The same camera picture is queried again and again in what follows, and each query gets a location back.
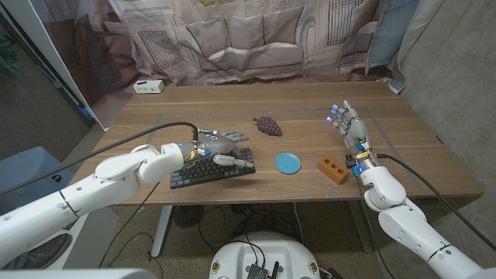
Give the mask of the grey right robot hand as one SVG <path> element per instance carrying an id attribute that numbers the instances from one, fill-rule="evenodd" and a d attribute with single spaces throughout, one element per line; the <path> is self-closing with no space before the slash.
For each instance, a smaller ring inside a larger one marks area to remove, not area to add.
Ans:
<path id="1" fill-rule="evenodd" d="M 352 170 L 353 175 L 359 176 L 372 167 L 378 167 L 380 164 L 372 149 L 369 132 L 355 108 L 344 100 L 342 106 L 333 105 L 331 113 L 326 121 L 343 136 L 343 142 L 349 151 L 346 166 Z"/>

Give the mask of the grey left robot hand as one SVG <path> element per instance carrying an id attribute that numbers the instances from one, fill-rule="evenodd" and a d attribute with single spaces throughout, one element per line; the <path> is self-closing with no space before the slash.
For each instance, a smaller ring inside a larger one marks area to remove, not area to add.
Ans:
<path id="1" fill-rule="evenodd" d="M 214 163 L 220 166 L 253 167 L 253 163 L 239 157 L 241 152 L 236 146 L 237 143 L 248 140 L 248 137 L 234 131 L 218 134 L 199 133 L 197 141 L 179 143 L 178 146 L 185 164 L 212 157 Z"/>

